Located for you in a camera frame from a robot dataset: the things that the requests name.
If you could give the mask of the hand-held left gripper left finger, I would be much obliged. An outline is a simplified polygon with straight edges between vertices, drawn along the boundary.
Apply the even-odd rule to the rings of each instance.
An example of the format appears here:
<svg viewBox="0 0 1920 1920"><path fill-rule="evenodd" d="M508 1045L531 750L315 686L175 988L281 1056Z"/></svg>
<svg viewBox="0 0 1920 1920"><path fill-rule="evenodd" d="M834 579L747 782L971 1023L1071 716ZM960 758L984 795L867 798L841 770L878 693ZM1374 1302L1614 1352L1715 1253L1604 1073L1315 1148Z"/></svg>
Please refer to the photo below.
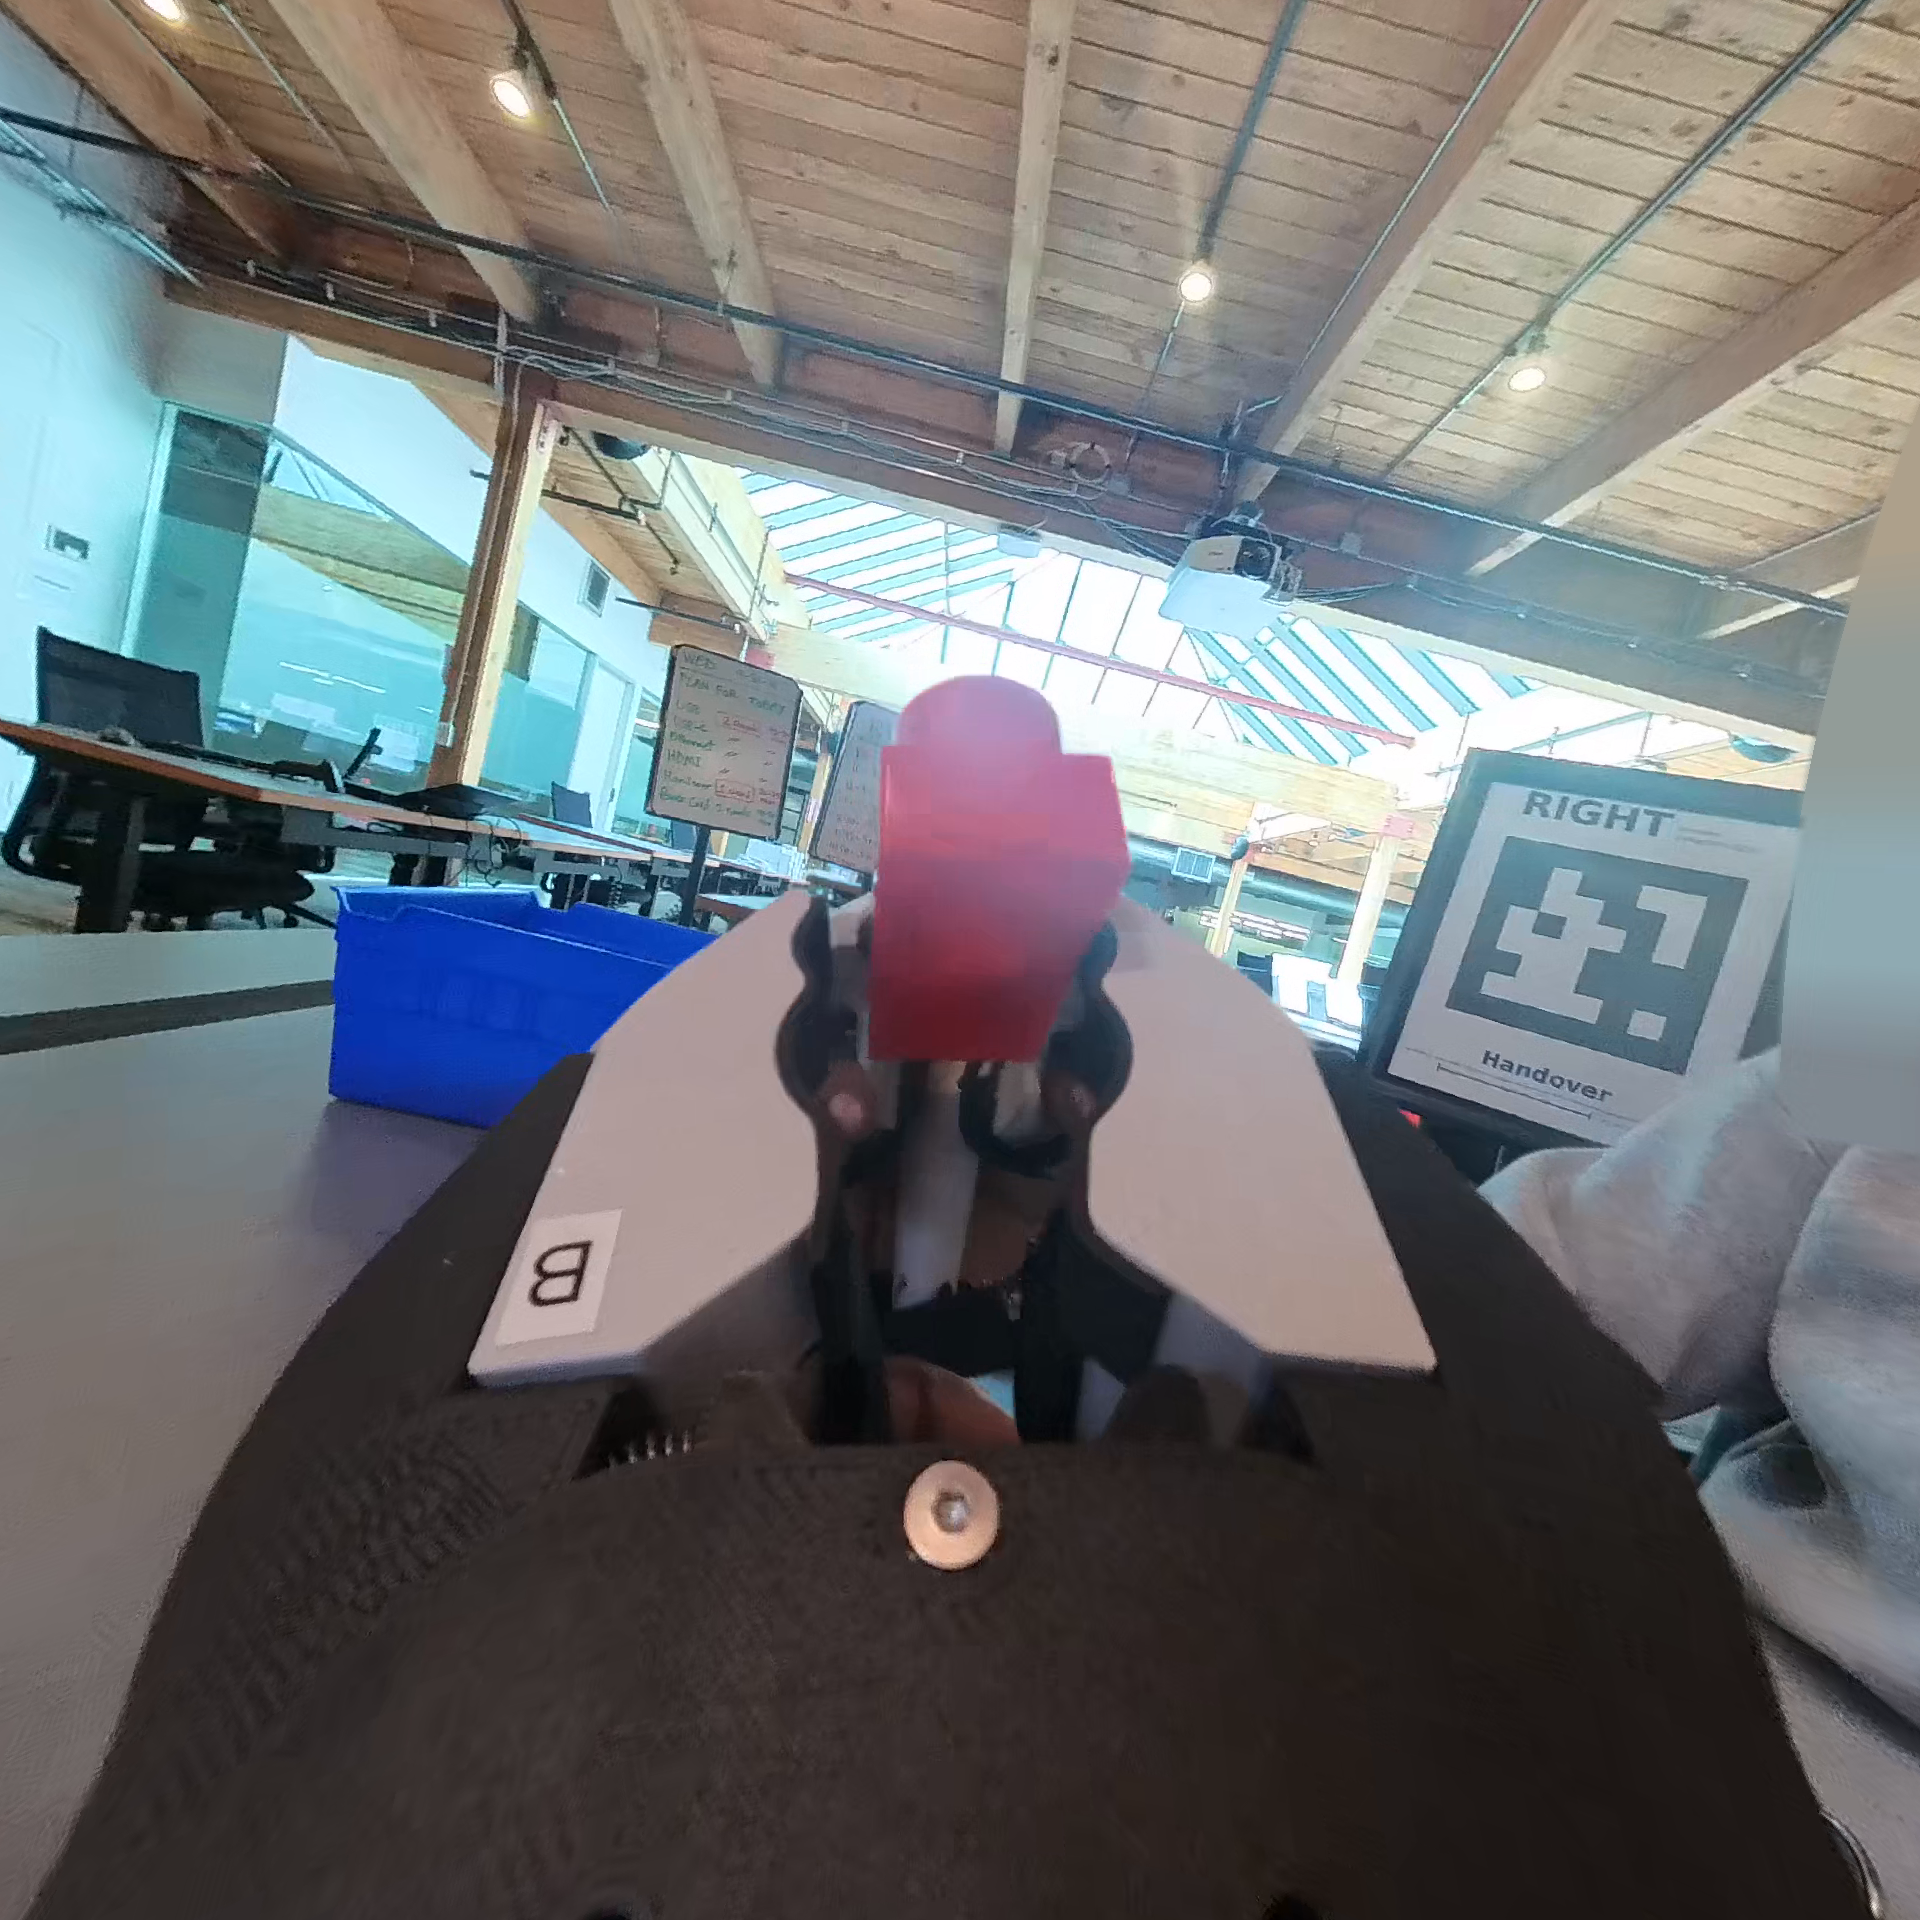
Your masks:
<svg viewBox="0 0 1920 1920"><path fill-rule="evenodd" d="M781 1373L817 1338L817 1132L781 1076L814 915L783 895L597 1040L494 1302L478 1385Z"/></svg>

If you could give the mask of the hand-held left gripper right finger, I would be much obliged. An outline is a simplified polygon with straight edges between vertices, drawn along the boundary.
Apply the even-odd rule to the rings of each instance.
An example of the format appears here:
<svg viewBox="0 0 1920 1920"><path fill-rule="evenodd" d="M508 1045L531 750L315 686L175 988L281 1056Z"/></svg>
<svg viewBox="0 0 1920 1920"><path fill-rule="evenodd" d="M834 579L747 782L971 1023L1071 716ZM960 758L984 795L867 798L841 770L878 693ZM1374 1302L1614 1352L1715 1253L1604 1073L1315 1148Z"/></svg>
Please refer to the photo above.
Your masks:
<svg viewBox="0 0 1920 1920"><path fill-rule="evenodd" d="M1308 1038L1144 906L1100 988L1130 1042L1093 1123L1093 1238L1275 1360L1430 1376L1435 1349Z"/></svg>

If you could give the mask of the blue plastic bin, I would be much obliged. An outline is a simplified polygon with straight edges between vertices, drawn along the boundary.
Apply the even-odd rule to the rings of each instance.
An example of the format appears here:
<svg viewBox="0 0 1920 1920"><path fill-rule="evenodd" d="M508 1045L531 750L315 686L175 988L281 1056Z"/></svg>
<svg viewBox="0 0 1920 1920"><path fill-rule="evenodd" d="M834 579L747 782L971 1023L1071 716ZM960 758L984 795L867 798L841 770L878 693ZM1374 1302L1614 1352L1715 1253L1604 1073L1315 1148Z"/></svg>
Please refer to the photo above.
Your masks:
<svg viewBox="0 0 1920 1920"><path fill-rule="evenodd" d="M591 1045L708 932L531 889L337 895L328 1095L491 1125Z"/></svg>

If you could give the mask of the red block with cylinder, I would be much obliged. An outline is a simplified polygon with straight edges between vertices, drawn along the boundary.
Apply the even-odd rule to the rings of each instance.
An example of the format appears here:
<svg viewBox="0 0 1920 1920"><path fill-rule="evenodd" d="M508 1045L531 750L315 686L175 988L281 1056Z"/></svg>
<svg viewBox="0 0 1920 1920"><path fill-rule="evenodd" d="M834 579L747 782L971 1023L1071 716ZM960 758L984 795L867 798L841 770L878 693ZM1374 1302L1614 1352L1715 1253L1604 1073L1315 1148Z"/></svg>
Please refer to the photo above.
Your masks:
<svg viewBox="0 0 1920 1920"><path fill-rule="evenodd" d="M873 1056L1038 1063L1130 872L1113 760L1068 750L1041 692L917 693L881 758Z"/></svg>

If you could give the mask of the wooden office desk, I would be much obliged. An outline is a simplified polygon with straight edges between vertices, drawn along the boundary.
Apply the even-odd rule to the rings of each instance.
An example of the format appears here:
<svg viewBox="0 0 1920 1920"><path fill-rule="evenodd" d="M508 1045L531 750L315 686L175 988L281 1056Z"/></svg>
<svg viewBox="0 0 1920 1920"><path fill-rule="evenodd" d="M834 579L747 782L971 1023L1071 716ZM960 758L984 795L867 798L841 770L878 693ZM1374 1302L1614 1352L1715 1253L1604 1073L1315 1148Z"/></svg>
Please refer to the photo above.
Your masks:
<svg viewBox="0 0 1920 1920"><path fill-rule="evenodd" d="M440 818L391 800L331 795L311 780L258 776L145 746L118 746L78 729L4 720L4 742L40 770L78 773L103 789L94 849L78 878L75 932L120 935L134 916L137 868L153 802L201 800L211 838L258 833L278 849L367 850L401 863L403 885L455 885L464 878L527 868L570 906L594 880L644 880L661 850L620 833L530 822L505 813Z"/></svg>

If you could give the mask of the person's left hand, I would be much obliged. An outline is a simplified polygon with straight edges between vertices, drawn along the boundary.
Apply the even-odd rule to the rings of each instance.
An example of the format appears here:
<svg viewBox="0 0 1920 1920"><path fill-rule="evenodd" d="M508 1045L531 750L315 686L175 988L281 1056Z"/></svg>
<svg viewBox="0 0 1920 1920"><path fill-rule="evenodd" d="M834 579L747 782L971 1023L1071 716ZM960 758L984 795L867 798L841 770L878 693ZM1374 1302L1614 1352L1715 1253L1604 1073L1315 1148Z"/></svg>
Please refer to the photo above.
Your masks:
<svg viewBox="0 0 1920 1920"><path fill-rule="evenodd" d="M900 1442L984 1446L1003 1432L1000 1409L971 1380L913 1356L890 1356L884 1380Z"/></svg>

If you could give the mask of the whiteboard on stand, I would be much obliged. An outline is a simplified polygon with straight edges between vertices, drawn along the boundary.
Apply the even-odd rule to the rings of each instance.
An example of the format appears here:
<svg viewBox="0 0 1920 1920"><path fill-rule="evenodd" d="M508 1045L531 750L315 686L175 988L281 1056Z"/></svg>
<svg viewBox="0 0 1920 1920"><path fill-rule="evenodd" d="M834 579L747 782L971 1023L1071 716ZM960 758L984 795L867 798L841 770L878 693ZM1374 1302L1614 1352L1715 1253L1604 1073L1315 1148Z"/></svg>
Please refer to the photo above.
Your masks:
<svg viewBox="0 0 1920 1920"><path fill-rule="evenodd" d="M701 916L715 833L781 843L800 709L804 688L774 669L691 643L668 649L647 813L695 832L687 926Z"/></svg>
<svg viewBox="0 0 1920 1920"><path fill-rule="evenodd" d="M808 838L817 863L875 873L881 858L881 773L900 710L851 703L828 753L828 780Z"/></svg>

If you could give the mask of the framed black white marker poster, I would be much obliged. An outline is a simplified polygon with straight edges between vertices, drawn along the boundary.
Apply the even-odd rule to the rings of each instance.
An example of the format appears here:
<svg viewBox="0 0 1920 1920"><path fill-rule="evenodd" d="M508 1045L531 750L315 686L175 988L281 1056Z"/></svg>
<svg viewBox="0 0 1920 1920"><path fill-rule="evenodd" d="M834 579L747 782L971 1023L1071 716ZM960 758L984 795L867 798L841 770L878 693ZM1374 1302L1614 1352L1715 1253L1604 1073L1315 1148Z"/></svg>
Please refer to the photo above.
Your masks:
<svg viewBox="0 0 1920 1920"><path fill-rule="evenodd" d="M1803 798L1473 750L1357 1066L1515 1148L1610 1145L1777 1048Z"/></svg>

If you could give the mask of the white ceiling projector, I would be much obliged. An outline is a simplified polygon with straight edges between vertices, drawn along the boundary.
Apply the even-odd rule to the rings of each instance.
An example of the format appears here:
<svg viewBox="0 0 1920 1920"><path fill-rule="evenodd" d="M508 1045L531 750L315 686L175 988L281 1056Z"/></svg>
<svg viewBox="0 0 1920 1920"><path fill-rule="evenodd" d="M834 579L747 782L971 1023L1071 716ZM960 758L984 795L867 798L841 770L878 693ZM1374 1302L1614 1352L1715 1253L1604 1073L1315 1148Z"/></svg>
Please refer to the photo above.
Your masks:
<svg viewBox="0 0 1920 1920"><path fill-rule="evenodd" d="M1260 515L1205 516L1167 573L1164 619L1214 636L1254 640L1304 592L1297 549Z"/></svg>

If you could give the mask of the black office chair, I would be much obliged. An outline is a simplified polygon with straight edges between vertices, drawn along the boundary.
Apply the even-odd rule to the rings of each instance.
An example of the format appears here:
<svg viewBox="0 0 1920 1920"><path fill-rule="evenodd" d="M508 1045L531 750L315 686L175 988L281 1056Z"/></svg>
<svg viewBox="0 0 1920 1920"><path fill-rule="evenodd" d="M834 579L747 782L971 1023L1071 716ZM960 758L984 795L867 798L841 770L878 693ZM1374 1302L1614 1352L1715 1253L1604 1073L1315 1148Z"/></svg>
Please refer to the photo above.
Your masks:
<svg viewBox="0 0 1920 1920"><path fill-rule="evenodd" d="M38 723L120 750L203 760L194 670L35 635ZM75 932L205 932L218 916L323 926L311 868L331 853L281 843L281 808L145 776L87 753L30 753L4 863L78 892Z"/></svg>

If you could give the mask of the wooden support post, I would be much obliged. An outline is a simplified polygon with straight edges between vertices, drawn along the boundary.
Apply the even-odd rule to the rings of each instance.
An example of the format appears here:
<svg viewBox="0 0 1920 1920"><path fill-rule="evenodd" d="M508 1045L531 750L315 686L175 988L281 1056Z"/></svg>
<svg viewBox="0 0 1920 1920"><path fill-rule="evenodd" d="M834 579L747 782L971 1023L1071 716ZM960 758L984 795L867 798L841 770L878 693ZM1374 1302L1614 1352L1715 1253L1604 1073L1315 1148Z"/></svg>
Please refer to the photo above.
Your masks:
<svg viewBox="0 0 1920 1920"><path fill-rule="evenodd" d="M557 383L518 368L500 402L484 516L447 658L431 785L474 785L491 742L505 658L515 640L518 592L540 493L561 442Z"/></svg>

